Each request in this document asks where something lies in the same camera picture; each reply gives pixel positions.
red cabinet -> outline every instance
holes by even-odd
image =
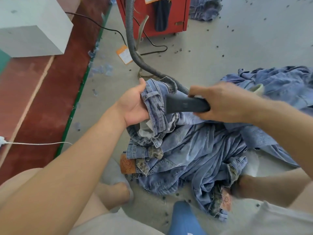
[[[122,16],[124,25],[125,25],[125,6],[124,0],[116,0],[117,5],[119,8],[119,12]],[[171,0],[171,10],[168,19],[168,27],[165,31],[157,32],[154,29],[154,22],[155,22],[155,13],[153,4],[149,3],[146,4],[145,0],[136,0],[135,1],[135,9],[134,17],[138,20],[139,23],[143,21],[146,15],[149,16],[147,23],[145,24],[144,31],[148,36],[155,36],[161,34],[171,34],[177,33],[187,30],[187,23],[188,23],[188,15],[189,15],[189,6],[190,0]],[[135,39],[138,38],[138,29],[139,25],[134,20],[134,37]]]

hand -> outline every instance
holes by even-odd
[[[116,102],[116,107],[124,118],[126,127],[149,119],[149,113],[140,96],[146,88],[146,82],[140,78],[139,83],[138,86],[127,90]]]
[[[204,113],[194,113],[204,120],[229,123],[253,123],[267,101],[233,83],[219,82],[211,87],[191,86],[189,96],[201,95],[211,106]]]

left forearm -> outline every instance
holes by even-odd
[[[0,210],[0,233],[67,234],[90,198],[125,127],[115,105],[108,109],[84,136],[7,201]]]

black pouch hanging on cabinet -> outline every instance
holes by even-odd
[[[156,20],[155,30],[158,32],[165,31],[168,25],[172,2],[170,0],[159,0],[153,3]]]

flexible hose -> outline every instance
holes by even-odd
[[[131,54],[131,58],[133,61],[141,67],[143,70],[155,75],[156,77],[162,79],[164,77],[169,77],[172,79],[176,85],[177,85],[177,90],[188,94],[189,90],[184,87],[182,84],[180,84],[176,79],[165,75],[158,70],[154,69],[153,67],[149,66],[146,64],[144,61],[141,60],[139,55],[136,53],[135,50],[135,39],[134,39],[134,33],[133,33],[133,17],[134,17],[134,5],[135,5],[135,0],[126,0],[126,9],[125,9],[125,29],[126,29],[126,39],[127,39],[127,45],[129,48],[129,52]]]

